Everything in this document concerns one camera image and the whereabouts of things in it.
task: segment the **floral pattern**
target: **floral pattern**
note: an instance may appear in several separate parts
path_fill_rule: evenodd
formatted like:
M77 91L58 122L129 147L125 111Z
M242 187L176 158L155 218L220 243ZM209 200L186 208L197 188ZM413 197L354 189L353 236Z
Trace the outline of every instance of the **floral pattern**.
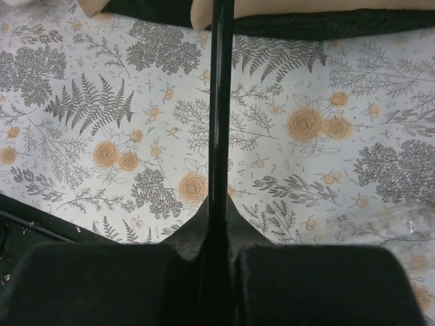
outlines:
M210 33L87 18L72 0L0 2L0 17L1 190L125 243L191 218L207 196ZM235 36L228 193L244 218L276 243L320 243L349 216L435 207L434 39ZM402 260L429 319L433 258Z

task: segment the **beige fabric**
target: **beige fabric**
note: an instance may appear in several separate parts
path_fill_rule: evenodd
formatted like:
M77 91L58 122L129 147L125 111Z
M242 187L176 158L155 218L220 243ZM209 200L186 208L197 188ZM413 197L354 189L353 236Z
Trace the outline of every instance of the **beige fabric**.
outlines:
M435 10L435 0L235 0L234 18L357 9ZM193 0L190 19L196 30L211 25L213 0Z
M78 0L78 2L85 15L92 17L100 12L110 2L110 0Z

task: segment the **metal rod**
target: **metal rod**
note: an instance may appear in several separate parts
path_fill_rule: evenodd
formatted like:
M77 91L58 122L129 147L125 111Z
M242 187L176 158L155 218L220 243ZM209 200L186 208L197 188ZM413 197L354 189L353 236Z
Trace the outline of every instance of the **metal rod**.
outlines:
M211 38L209 234L226 234L234 0L214 0Z

